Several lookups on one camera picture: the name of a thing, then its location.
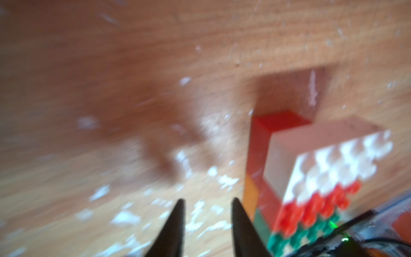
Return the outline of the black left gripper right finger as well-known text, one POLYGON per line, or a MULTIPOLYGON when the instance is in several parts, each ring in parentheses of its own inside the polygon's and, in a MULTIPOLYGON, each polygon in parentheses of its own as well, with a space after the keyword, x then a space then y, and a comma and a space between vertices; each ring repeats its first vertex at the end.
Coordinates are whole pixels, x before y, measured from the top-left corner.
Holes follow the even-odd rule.
POLYGON ((240 200, 231 203, 232 238, 235 257, 270 257, 240 200))

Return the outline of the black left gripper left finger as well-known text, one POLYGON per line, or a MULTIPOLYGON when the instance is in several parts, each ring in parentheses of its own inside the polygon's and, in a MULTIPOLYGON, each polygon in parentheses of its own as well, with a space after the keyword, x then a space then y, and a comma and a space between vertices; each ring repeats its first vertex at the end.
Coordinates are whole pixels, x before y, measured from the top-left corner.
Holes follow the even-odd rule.
POLYGON ((184 255, 186 205, 179 199, 146 257, 182 257, 184 255))

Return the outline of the wide red lego brick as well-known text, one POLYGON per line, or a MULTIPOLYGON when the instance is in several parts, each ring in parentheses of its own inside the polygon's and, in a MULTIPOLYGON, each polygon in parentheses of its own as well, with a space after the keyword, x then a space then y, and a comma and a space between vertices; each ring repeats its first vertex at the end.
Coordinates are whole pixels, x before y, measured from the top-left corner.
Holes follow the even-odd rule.
POLYGON ((252 118, 243 204, 262 237, 289 239, 350 205, 361 178, 342 147, 361 136, 349 124, 291 111, 252 118))

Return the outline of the small orange lego brick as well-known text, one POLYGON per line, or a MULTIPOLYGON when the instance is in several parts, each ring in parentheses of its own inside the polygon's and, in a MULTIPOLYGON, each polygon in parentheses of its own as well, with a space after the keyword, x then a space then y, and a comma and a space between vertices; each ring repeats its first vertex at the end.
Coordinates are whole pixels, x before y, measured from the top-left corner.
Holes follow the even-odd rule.
POLYGON ((254 221, 255 212, 258 206, 258 199, 259 189, 251 179, 250 175, 246 174, 243 191, 243 208, 252 222, 254 221))

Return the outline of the white lego brick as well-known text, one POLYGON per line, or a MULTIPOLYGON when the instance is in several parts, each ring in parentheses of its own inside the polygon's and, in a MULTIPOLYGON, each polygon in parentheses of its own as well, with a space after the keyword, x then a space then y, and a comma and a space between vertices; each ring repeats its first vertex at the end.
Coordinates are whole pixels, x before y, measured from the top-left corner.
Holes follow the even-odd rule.
POLYGON ((304 204, 377 171, 393 149, 391 130, 357 116, 273 133, 263 179, 280 203, 304 204))

